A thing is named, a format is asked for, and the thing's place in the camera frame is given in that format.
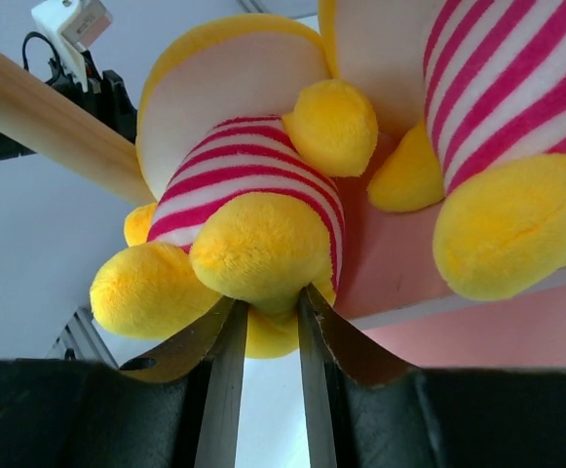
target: label on white device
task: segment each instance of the label on white device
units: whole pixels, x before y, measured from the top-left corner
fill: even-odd
[[[79,52],[86,51],[109,24],[111,14],[100,0],[84,0],[77,18],[64,29],[62,35]]]

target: black cable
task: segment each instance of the black cable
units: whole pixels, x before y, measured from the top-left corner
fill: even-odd
[[[29,71],[29,61],[27,60],[27,43],[30,39],[33,38],[41,39],[42,41],[46,42],[47,44],[49,44],[49,47],[51,47],[51,50],[53,51],[54,60],[56,61],[57,66],[57,75],[54,75],[49,81],[47,81],[47,85],[51,86],[57,80],[57,78],[61,74],[63,74],[64,70],[61,64],[61,59],[59,58],[59,54],[57,53],[56,46],[54,46],[49,39],[47,39],[39,32],[31,31],[27,33],[24,40],[22,41],[22,67],[25,69],[25,71]]]

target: plush toy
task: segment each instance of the plush toy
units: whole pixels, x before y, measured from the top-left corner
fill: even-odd
[[[138,111],[158,203],[127,218],[129,247],[94,279],[94,316],[165,338],[226,295],[251,304],[249,357],[295,349],[299,292],[312,283],[332,303],[342,268],[331,177],[362,174],[377,133],[366,97],[332,79],[301,23],[241,15],[187,32],[153,67]]]
[[[566,0],[324,0],[321,21],[335,76],[403,136],[372,204],[446,195],[434,259],[450,287],[508,298],[566,266]]]

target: plush toy arm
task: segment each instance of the plush toy arm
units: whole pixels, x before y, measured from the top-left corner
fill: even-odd
[[[406,134],[367,191],[374,207],[395,213],[421,210],[444,198],[442,171],[423,122]]]
[[[327,176],[360,176],[378,140],[369,100],[336,79],[304,89],[283,122],[300,155]]]
[[[156,208],[157,204],[151,203],[138,207],[129,213],[125,219],[125,240],[129,247],[138,246],[146,242]]]

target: white device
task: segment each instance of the white device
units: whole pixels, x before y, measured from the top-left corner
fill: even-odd
[[[45,0],[31,10],[31,15],[86,93],[88,77],[81,53],[111,24],[107,9],[100,0]]]

